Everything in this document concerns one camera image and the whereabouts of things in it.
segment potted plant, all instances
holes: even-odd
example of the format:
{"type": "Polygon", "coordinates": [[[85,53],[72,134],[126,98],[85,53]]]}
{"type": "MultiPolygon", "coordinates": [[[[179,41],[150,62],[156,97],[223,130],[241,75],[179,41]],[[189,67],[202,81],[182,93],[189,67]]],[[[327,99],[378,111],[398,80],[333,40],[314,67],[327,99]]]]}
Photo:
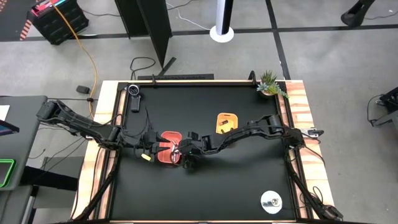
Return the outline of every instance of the potted plant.
{"type": "Polygon", "coordinates": [[[276,77],[277,76],[274,75],[271,70],[266,70],[260,77],[261,84],[258,85],[257,91],[259,91],[261,95],[273,96],[275,94],[281,94],[282,96],[288,98],[289,96],[287,93],[282,91],[278,83],[275,82],[276,77]]]}

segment black box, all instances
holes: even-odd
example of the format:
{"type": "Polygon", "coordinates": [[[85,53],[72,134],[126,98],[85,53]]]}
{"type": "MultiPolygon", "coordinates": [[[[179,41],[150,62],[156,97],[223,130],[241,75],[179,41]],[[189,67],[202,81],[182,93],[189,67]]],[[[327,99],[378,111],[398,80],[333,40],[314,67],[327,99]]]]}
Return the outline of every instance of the black box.
{"type": "MultiPolygon", "coordinates": [[[[88,26],[88,19],[77,4],[76,0],[52,0],[56,7],[67,19],[77,33],[88,26]]],[[[49,0],[35,4],[28,12],[28,19],[33,26],[51,43],[61,44],[64,40],[73,37],[72,32],[51,5],[49,0]]]]}

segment concrete floor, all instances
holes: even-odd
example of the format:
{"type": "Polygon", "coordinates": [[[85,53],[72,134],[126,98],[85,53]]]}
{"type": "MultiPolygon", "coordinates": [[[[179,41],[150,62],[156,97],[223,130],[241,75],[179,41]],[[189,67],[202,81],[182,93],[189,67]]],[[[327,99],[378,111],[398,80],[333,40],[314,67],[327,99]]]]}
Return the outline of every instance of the concrete floor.
{"type": "MultiPolygon", "coordinates": [[[[118,13],[113,1],[98,3],[79,0],[83,9],[93,13],[118,13]]],[[[168,0],[177,6],[187,0],[168,0]]],[[[278,27],[343,26],[341,13],[356,0],[273,0],[278,27]]],[[[210,28],[215,23],[215,0],[197,0],[180,8],[183,17],[210,28]]],[[[398,10],[398,2],[378,0],[368,17],[385,16],[398,10]]],[[[169,11],[173,30],[199,28],[169,11]]],[[[93,17],[84,34],[124,33],[118,17],[93,17]]],[[[398,15],[366,20],[366,25],[398,24],[398,15]]],[[[270,28],[263,0],[235,0],[231,26],[234,28],[270,28]]],[[[40,35],[34,28],[29,36],[40,35]]],[[[321,149],[336,207],[345,220],[371,223],[396,223],[398,219],[398,135],[387,124],[372,128],[366,121],[370,97],[398,85],[398,30],[349,30],[280,33],[292,79],[304,80],[315,125],[325,130],[321,149]]],[[[83,40],[99,71],[98,91],[103,80],[126,80],[134,57],[156,58],[150,38],[83,40]]],[[[91,86],[93,71],[84,52],[74,40],[60,46],[45,41],[0,43],[0,95],[47,95],[84,98],[77,85],[91,86]]],[[[208,35],[172,37],[166,61],[176,57],[167,74],[214,73],[216,79],[246,79],[251,70],[271,69],[283,78],[272,33],[236,34],[227,44],[216,44],[208,35]]],[[[146,65],[138,61],[136,68],[146,65]]],[[[157,74],[160,66],[137,75],[157,74]]],[[[88,114],[85,101],[68,101],[68,106],[88,114]]],[[[376,118],[384,110],[372,106],[376,118]]],[[[28,165],[40,167],[44,156],[52,156],[74,141],[63,131],[40,130],[31,156],[46,148],[28,165]]],[[[84,156],[85,144],[72,156],[84,156]]],[[[36,223],[68,219],[70,208],[38,212],[36,223]]]]}

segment orange tray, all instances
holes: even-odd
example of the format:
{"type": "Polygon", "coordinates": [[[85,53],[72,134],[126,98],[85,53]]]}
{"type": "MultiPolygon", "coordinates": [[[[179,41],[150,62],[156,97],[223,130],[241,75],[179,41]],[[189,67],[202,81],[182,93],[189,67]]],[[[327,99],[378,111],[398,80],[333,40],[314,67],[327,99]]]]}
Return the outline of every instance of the orange tray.
{"type": "Polygon", "coordinates": [[[220,113],[217,116],[216,133],[227,133],[232,129],[238,128],[238,116],[232,113],[220,113]]]}
{"type": "MultiPolygon", "coordinates": [[[[157,159],[160,162],[172,164],[173,162],[170,160],[170,155],[174,150],[176,150],[178,144],[182,139],[182,135],[176,131],[165,131],[162,133],[162,137],[166,138],[170,142],[161,142],[159,146],[169,147],[170,149],[159,152],[157,154],[157,159]]],[[[174,156],[176,156],[174,161],[178,162],[180,160],[180,154],[176,154],[174,156]]]]}

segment white wire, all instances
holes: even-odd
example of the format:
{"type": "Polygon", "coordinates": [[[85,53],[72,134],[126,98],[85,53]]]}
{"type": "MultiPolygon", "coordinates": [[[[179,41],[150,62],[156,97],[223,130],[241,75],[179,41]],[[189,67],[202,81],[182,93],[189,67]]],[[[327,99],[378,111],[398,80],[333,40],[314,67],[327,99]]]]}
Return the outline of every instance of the white wire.
{"type": "Polygon", "coordinates": [[[204,29],[204,30],[210,30],[210,29],[207,29],[207,28],[205,28],[205,27],[203,27],[203,26],[201,26],[201,25],[199,25],[199,24],[197,24],[197,23],[195,23],[195,22],[192,22],[192,21],[189,20],[189,19],[183,18],[183,17],[181,16],[180,9],[179,9],[179,8],[175,8],[175,9],[178,11],[178,16],[179,16],[180,19],[182,19],[182,20],[184,20],[184,21],[187,21],[187,22],[190,22],[190,23],[192,23],[193,25],[196,25],[196,26],[198,26],[198,27],[200,27],[200,28],[202,28],[202,29],[204,29]]]}

